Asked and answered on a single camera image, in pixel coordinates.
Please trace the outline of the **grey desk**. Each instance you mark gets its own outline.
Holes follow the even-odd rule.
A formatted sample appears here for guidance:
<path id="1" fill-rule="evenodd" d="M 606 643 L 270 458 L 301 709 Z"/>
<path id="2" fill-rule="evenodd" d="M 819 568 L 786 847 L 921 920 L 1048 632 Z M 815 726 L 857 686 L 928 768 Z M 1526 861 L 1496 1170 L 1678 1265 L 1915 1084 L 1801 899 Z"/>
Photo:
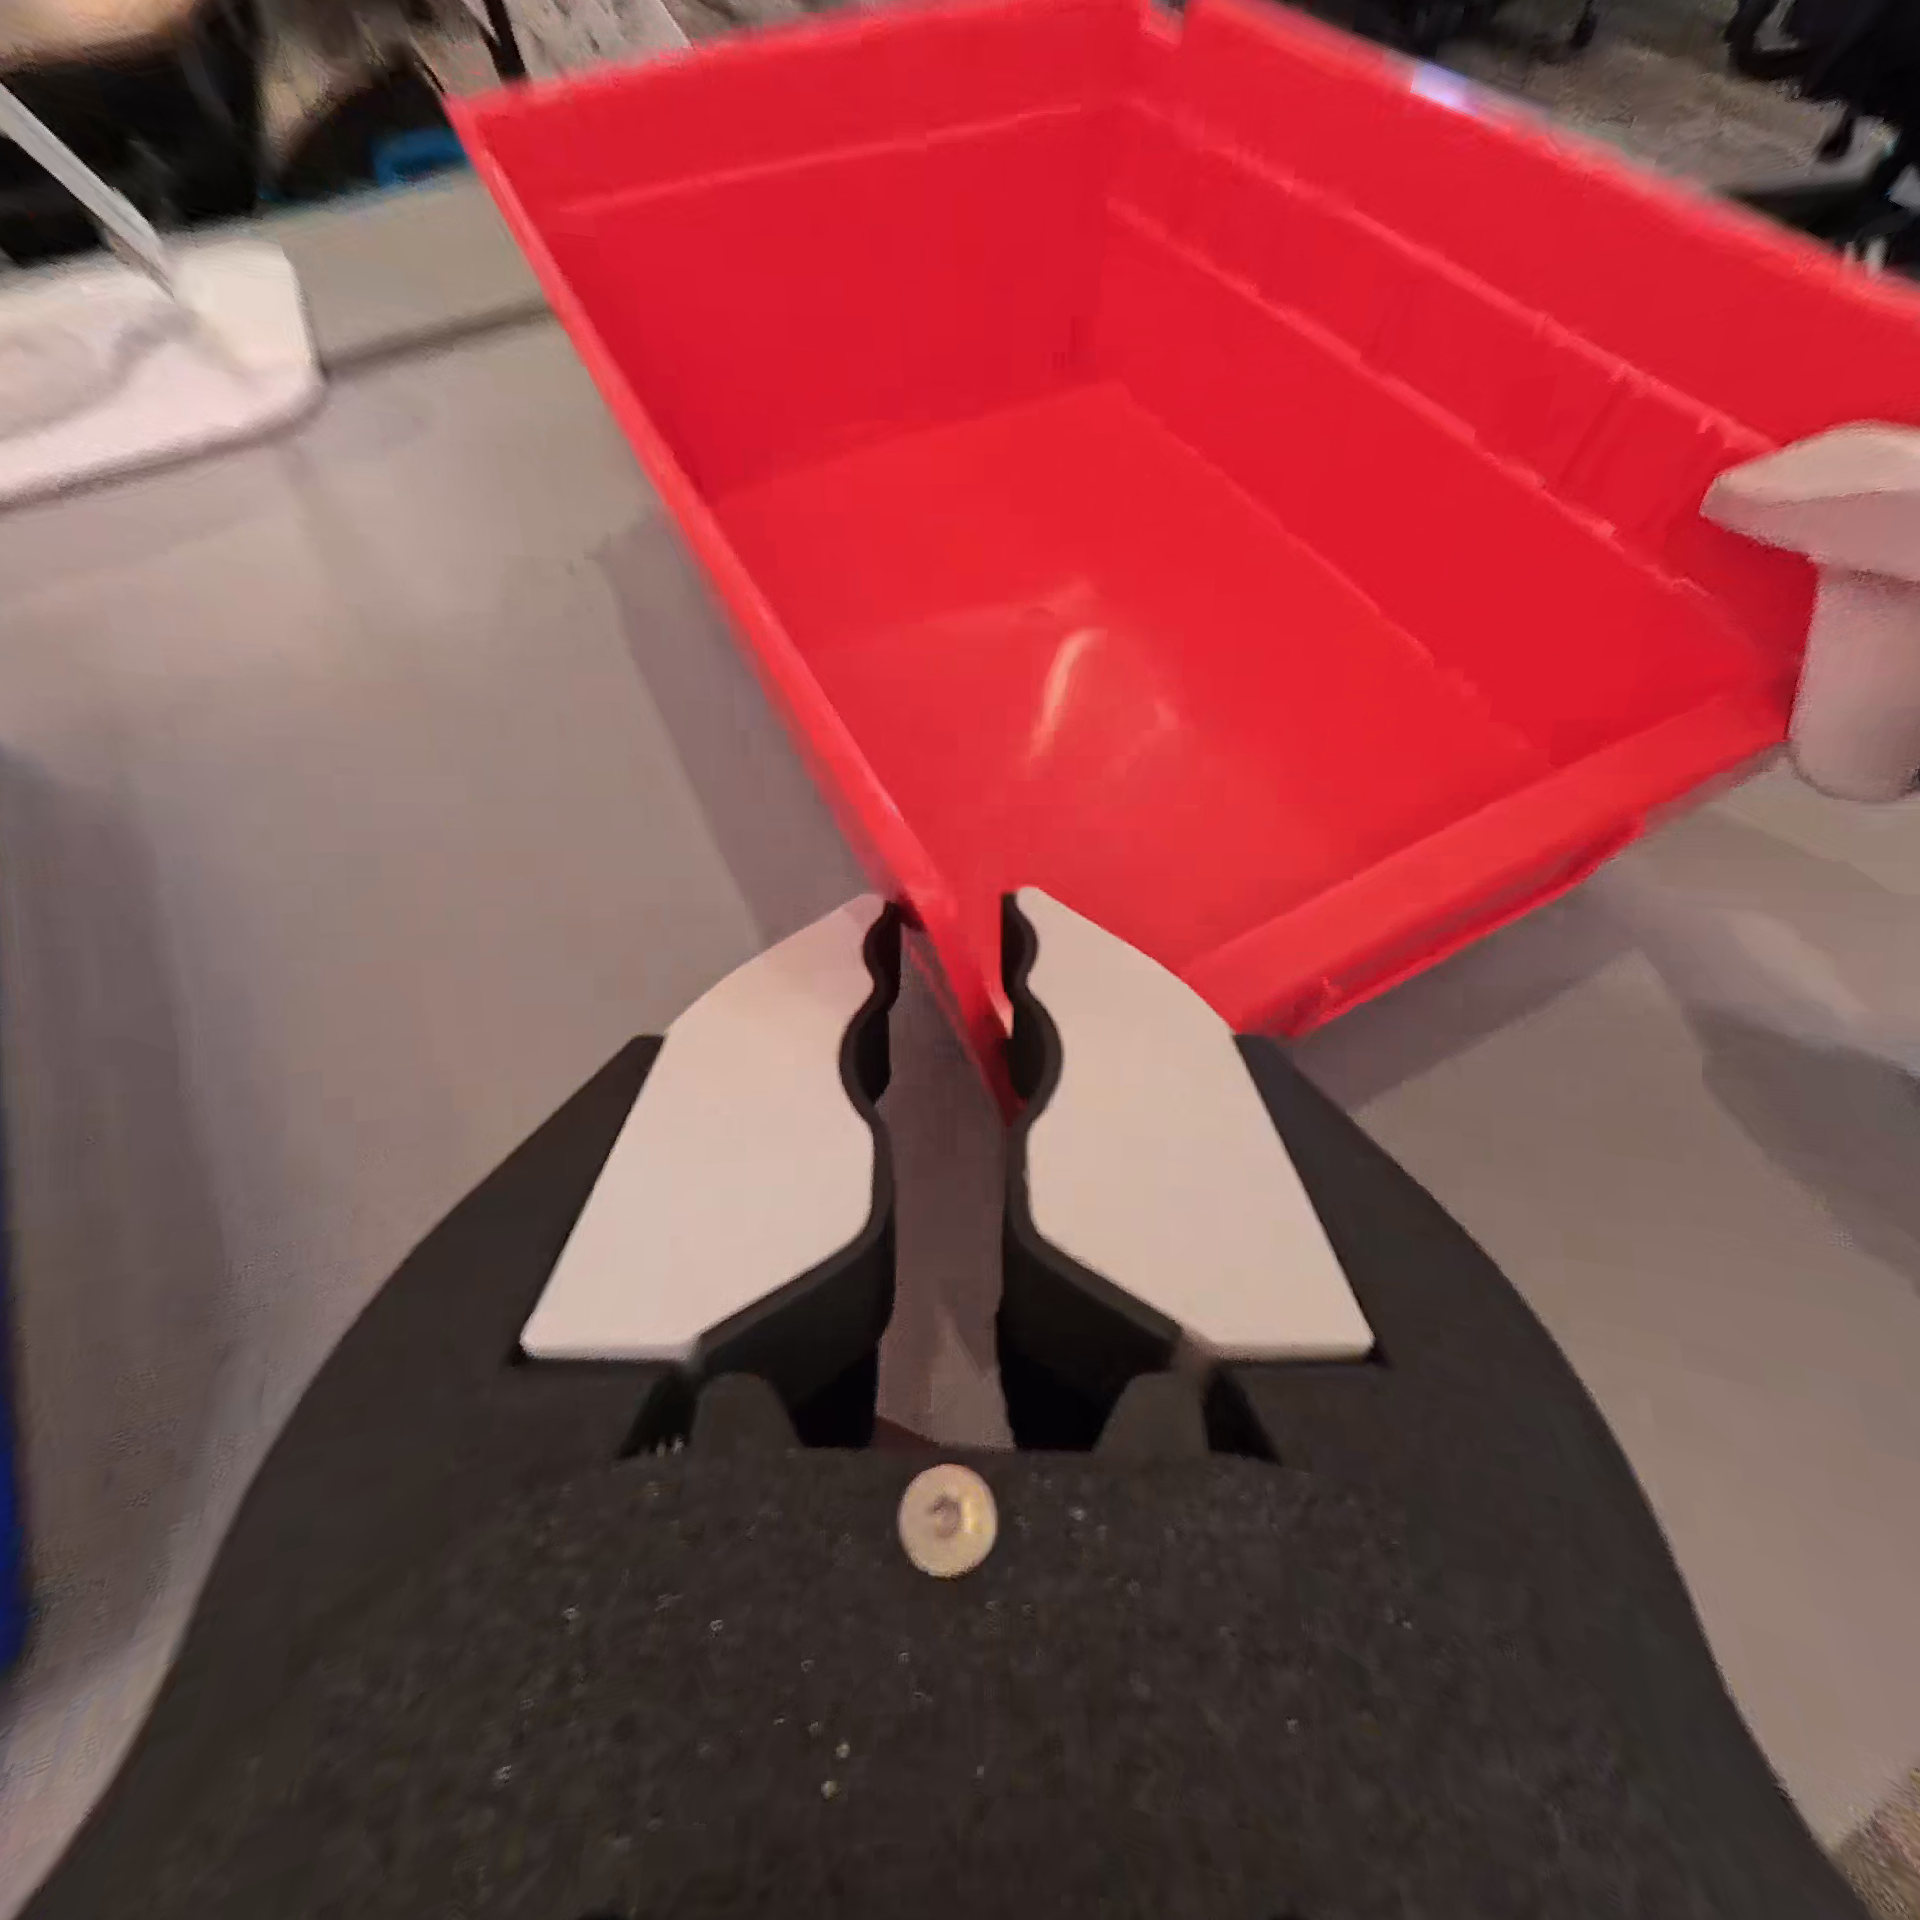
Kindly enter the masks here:
<path id="1" fill-rule="evenodd" d="M 486 196 L 279 240 L 318 411 L 5 517 L 5 1914 L 373 1293 L 861 890 Z M 1846 1837 L 1916 1772 L 1916 807 L 1769 771 L 1300 1061 L 1573 1358 Z"/>

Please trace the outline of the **blue plastic bin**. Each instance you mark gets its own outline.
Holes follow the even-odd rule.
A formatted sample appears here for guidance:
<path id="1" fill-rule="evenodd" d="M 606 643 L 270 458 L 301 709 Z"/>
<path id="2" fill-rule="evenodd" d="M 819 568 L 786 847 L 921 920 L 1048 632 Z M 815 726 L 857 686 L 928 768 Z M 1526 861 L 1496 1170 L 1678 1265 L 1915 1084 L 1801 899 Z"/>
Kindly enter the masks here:
<path id="1" fill-rule="evenodd" d="M 29 1362 L 23 1254 L 10 1176 L 3 1172 L 3 1678 L 21 1667 L 36 1619 L 33 1545 Z"/>

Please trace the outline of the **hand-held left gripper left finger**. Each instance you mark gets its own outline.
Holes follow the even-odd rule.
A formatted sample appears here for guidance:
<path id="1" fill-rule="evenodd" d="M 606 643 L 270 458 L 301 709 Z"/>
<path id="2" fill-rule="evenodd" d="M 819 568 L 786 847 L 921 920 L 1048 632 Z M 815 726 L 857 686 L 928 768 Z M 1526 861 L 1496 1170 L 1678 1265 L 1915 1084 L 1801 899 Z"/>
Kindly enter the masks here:
<path id="1" fill-rule="evenodd" d="M 900 910 L 850 900 L 673 1020 L 521 1328 L 542 1364 L 746 1374 L 799 1412 L 867 1370 L 897 1299 L 878 1105 Z"/>

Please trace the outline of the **white board stand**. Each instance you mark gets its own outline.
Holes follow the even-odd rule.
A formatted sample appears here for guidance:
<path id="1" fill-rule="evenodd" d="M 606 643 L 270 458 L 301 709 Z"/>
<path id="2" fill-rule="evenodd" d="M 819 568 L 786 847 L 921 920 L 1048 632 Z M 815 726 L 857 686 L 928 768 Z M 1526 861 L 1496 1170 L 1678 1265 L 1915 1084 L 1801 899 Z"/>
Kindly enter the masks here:
<path id="1" fill-rule="evenodd" d="M 7 509 L 257 442 L 314 409 L 318 342 L 275 240 L 170 240 L 12 90 L 3 133 L 108 244 L 5 266 Z"/>

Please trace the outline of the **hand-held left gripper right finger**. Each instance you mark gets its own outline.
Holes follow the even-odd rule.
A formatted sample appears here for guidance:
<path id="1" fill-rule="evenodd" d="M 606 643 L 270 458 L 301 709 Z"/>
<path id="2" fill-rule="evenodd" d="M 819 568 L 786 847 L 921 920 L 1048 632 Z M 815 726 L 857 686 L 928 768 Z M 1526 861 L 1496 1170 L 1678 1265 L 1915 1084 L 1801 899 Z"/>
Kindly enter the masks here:
<path id="1" fill-rule="evenodd" d="M 1002 1288 L 1014 1421 L 1107 1421 L 1137 1381 L 1380 1357 L 1235 1026 L 1041 888 L 1001 900 Z"/>

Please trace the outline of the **red plastic bin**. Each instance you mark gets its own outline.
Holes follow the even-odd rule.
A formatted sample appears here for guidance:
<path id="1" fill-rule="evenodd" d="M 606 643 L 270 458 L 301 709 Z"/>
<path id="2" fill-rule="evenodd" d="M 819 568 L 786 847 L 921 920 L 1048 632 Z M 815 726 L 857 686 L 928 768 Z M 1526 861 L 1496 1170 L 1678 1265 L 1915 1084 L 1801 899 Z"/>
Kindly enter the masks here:
<path id="1" fill-rule="evenodd" d="M 1045 890 L 1304 1036 L 1789 730 L 1717 476 L 1916 289 L 1268 5 L 819 15 L 451 107 L 994 1076 Z"/>

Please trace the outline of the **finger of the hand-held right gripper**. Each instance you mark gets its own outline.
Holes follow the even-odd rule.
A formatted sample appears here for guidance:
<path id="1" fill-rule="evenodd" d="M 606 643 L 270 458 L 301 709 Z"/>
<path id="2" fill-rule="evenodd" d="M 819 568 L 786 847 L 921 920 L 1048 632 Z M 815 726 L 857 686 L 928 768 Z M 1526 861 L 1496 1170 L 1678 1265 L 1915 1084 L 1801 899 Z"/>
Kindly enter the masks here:
<path id="1" fill-rule="evenodd" d="M 1816 574 L 1789 721 L 1814 791 L 1854 805 L 1916 794 L 1919 435 L 1845 425 L 1719 475 L 1711 524 Z"/>

